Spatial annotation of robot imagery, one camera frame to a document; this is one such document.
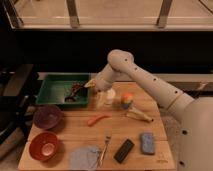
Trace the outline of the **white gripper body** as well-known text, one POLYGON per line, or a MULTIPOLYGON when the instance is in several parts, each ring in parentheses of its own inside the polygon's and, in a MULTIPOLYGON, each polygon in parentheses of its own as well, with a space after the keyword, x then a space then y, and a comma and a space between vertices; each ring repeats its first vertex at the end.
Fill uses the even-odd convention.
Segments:
POLYGON ((104 69, 99 72, 95 78, 95 89, 97 91, 107 91, 112 87, 116 80, 116 72, 110 65, 106 65, 104 69))

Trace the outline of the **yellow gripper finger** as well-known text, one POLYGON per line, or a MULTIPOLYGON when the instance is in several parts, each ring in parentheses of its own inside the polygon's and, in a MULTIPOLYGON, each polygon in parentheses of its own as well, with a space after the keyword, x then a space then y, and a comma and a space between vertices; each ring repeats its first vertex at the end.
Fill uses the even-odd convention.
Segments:
POLYGON ((95 87, 95 81, 94 79, 91 79, 90 81, 88 81, 85 85, 85 88, 90 88, 90 87, 95 87))

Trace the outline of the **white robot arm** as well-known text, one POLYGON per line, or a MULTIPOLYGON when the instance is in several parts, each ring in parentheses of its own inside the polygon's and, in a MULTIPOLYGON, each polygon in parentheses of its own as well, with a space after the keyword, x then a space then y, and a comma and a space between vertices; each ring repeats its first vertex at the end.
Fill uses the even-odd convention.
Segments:
POLYGON ((213 97, 193 98, 134 63, 134 56, 115 49, 107 65, 86 87, 109 90, 120 74, 128 75, 181 123, 178 171, 213 171, 213 97))

